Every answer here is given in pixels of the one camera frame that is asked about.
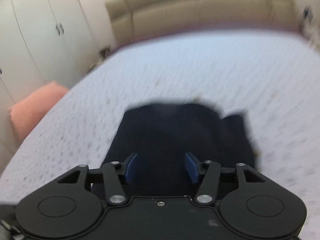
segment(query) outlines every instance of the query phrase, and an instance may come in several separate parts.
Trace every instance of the white bedsheet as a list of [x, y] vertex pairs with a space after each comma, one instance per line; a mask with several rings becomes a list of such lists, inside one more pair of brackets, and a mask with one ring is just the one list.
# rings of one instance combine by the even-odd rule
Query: white bedsheet
[[72, 167], [97, 168], [124, 111], [151, 100], [248, 110], [262, 171], [305, 202], [300, 234], [320, 238], [320, 56], [292, 33], [237, 30], [128, 46], [76, 85], [24, 141], [0, 179], [0, 202]]

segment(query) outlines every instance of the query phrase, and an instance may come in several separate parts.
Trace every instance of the wardrobe handle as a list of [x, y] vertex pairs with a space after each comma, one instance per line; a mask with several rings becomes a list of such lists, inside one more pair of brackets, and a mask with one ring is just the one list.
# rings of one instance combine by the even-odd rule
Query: wardrobe handle
[[56, 24], [56, 30], [57, 30], [57, 32], [58, 32], [58, 36], [60, 36], [60, 29], [59, 29], [59, 27], [58, 27], [57, 24]]
[[60, 23], [60, 28], [61, 28], [61, 30], [62, 30], [62, 34], [64, 34], [64, 28], [63, 28], [63, 26], [62, 26], [61, 23]]

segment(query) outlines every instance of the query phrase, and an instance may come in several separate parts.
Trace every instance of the screw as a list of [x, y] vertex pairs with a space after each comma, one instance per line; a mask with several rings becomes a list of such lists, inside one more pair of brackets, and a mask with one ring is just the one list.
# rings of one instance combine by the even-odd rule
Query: screw
[[164, 201], [159, 201], [157, 202], [157, 206], [158, 207], [163, 207], [165, 205], [165, 202]]
[[197, 197], [197, 201], [199, 202], [199, 203], [202, 203], [202, 204], [206, 204], [206, 203], [209, 203], [209, 202], [211, 202], [212, 201], [212, 197], [211, 196], [209, 196], [209, 195], [199, 195], [198, 197]]
[[121, 195], [113, 195], [112, 197], [109, 198], [109, 200], [111, 203], [120, 204], [125, 201], [125, 197]]

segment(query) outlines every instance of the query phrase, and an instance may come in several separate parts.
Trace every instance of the beige headboard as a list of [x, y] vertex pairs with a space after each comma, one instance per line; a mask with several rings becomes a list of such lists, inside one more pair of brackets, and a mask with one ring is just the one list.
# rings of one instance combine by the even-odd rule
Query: beige headboard
[[193, 26], [297, 29], [292, 0], [112, 0], [106, 6], [118, 46]]

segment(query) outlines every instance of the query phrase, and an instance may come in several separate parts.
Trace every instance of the orange fabric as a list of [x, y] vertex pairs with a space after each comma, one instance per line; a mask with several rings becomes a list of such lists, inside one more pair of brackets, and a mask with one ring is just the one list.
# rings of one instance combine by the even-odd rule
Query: orange fabric
[[19, 140], [24, 140], [47, 112], [68, 92], [51, 82], [9, 108], [10, 118]]

